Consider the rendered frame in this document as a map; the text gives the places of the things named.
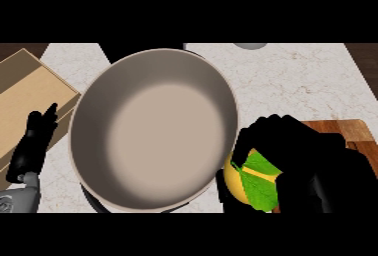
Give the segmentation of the grey round object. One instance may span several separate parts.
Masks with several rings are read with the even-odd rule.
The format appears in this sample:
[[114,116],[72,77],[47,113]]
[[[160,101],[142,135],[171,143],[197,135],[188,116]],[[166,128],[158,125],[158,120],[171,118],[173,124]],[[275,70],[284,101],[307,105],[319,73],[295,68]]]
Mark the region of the grey round object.
[[261,49],[267,43],[233,43],[241,49],[257,50]]

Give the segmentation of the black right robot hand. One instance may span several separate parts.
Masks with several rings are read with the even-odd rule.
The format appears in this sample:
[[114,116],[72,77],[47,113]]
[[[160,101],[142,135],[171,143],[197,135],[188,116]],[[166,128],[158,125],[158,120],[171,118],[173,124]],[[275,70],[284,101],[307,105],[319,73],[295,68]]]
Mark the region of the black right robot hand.
[[284,214],[378,213],[378,177],[341,134],[321,133],[293,116],[273,114],[239,131],[238,165],[251,151],[281,170],[273,185]]

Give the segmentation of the yellow lemon with green leaves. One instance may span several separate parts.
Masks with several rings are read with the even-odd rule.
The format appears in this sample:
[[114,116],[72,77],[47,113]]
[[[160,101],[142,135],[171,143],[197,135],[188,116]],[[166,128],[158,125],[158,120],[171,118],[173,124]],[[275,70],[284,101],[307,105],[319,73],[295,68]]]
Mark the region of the yellow lemon with green leaves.
[[276,178],[281,170],[270,164],[263,155],[253,149],[242,168],[232,165],[229,154],[225,161],[225,182],[236,200],[256,210],[278,212]]

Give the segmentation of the large beige pot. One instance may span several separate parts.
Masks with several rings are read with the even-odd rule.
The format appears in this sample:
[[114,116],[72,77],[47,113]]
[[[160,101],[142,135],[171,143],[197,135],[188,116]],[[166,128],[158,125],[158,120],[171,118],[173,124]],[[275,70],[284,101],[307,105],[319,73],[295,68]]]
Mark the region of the large beige pot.
[[208,60],[171,48],[129,55],[72,113],[70,157],[84,192],[123,212],[180,207],[211,186],[238,131],[233,91]]

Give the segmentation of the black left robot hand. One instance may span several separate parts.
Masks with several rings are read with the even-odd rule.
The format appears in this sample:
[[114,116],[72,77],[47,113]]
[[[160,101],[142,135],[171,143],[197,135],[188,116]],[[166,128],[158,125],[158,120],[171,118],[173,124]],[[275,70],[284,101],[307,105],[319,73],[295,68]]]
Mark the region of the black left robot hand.
[[27,119],[27,129],[16,145],[10,165],[6,173],[6,181],[21,184],[21,175],[28,172],[40,173],[49,143],[58,128],[58,104],[53,103],[46,112],[33,111]]

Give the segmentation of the brown wooden cutting board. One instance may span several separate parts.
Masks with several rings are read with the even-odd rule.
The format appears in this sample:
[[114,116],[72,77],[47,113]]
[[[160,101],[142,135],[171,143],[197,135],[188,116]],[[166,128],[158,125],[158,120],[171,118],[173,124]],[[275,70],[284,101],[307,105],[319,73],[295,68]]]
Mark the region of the brown wooden cutting board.
[[303,121],[321,133],[340,133],[346,139],[346,147],[365,155],[371,172],[378,179],[378,143],[369,127],[360,119]]

